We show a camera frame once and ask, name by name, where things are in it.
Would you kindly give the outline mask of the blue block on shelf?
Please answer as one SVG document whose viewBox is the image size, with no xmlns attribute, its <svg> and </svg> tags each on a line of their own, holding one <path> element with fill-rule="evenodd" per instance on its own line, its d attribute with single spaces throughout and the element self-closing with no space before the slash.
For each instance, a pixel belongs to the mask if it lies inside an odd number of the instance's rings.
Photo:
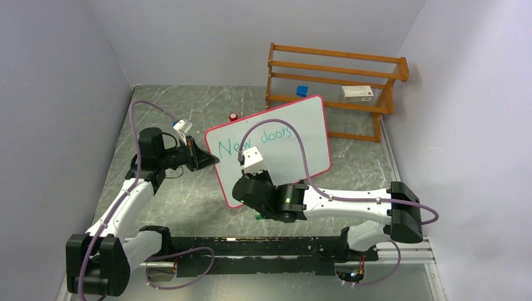
<svg viewBox="0 0 532 301">
<path fill-rule="evenodd" d="M 308 96 L 309 87 L 305 85 L 299 85 L 296 88 L 296 95 L 298 97 L 304 98 Z"/>
</svg>

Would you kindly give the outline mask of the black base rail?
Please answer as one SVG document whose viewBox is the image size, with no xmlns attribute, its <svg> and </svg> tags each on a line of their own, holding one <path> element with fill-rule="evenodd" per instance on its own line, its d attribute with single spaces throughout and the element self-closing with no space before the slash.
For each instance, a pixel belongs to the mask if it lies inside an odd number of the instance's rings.
<svg viewBox="0 0 532 301">
<path fill-rule="evenodd" d="M 177 277 L 312 273 L 334 276 L 336 267 L 361 260 L 378 261 L 376 246 L 354 251 L 341 236 L 174 237 L 170 252 L 179 253 Z"/>
</svg>

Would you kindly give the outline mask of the wooden shelf rack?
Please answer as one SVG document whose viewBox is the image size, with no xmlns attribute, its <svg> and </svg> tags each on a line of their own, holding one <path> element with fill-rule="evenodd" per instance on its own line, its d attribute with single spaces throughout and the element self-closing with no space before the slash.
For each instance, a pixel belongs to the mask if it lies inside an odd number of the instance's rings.
<svg viewBox="0 0 532 301">
<path fill-rule="evenodd" d="M 381 120 L 395 111 L 393 89 L 407 82 L 410 69 L 405 57 L 368 55 L 271 43 L 265 92 L 266 108 L 295 102 L 299 85 L 309 87 L 308 96 L 318 94 L 324 106 L 347 114 L 363 112 L 372 120 L 373 134 L 329 131 L 334 138 L 381 140 Z M 345 100 L 342 86 L 369 85 L 374 97 L 367 102 Z"/>
</svg>

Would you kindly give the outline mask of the red black stamp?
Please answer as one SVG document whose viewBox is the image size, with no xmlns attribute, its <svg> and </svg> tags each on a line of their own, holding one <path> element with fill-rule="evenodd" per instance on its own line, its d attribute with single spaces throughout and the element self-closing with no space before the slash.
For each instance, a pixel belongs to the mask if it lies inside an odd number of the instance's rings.
<svg viewBox="0 0 532 301">
<path fill-rule="evenodd" d="M 235 112 L 230 113 L 228 117 L 230 122 L 238 120 L 238 115 Z"/>
</svg>

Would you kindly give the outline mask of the pink framed whiteboard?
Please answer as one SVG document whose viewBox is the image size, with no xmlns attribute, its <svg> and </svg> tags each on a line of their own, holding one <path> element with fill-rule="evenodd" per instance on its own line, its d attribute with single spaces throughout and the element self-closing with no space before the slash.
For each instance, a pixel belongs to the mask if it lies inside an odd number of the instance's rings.
<svg viewBox="0 0 532 301">
<path fill-rule="evenodd" d="M 297 136 L 302 139 L 302 156 Z M 260 113 L 208 129 L 204 135 L 208 151 L 219 158 L 215 172 L 229 208 L 241 203 L 231 192 L 241 177 L 238 150 L 257 147 L 278 186 L 305 178 L 302 160 L 307 159 L 311 176 L 331 167 L 324 102 L 313 95 Z"/>
</svg>

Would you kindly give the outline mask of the white red small box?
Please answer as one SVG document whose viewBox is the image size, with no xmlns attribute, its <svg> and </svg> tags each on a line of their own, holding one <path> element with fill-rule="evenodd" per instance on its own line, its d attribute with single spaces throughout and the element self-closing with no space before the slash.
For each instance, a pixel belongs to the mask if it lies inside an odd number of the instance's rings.
<svg viewBox="0 0 532 301">
<path fill-rule="evenodd" d="M 342 92 L 345 100 L 367 102 L 374 97 L 373 90 L 369 85 L 342 86 Z"/>
</svg>

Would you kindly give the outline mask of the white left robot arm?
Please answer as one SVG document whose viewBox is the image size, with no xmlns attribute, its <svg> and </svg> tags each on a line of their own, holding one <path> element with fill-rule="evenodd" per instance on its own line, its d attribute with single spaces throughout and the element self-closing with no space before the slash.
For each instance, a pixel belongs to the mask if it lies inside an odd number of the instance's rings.
<svg viewBox="0 0 532 301">
<path fill-rule="evenodd" d="M 141 130 L 137 154 L 120 193 L 86 233 L 68 239 L 66 287 L 70 293 L 118 297 L 142 262 L 151 256 L 164 261 L 173 254 L 167 227 L 145 226 L 130 241 L 125 241 L 127 232 L 159 190 L 166 170 L 185 166 L 198 171 L 220 160 L 200 148 L 190 135 L 171 148 L 165 147 L 164 136 L 157 127 Z"/>
</svg>

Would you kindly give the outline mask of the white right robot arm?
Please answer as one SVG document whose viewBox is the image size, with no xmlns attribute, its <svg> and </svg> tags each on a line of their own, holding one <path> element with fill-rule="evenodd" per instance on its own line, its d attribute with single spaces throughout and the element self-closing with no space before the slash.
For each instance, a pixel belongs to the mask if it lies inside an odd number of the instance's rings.
<svg viewBox="0 0 532 301">
<path fill-rule="evenodd" d="M 388 240 L 423 241 L 420 201 L 399 181 L 372 191 L 342 191 L 314 189 L 303 182 L 274 186 L 268 173 L 244 174 L 235 183 L 232 196 L 262 218 L 283 223 L 327 216 L 362 220 L 349 226 L 346 238 L 338 244 L 340 255 L 347 260 Z"/>
</svg>

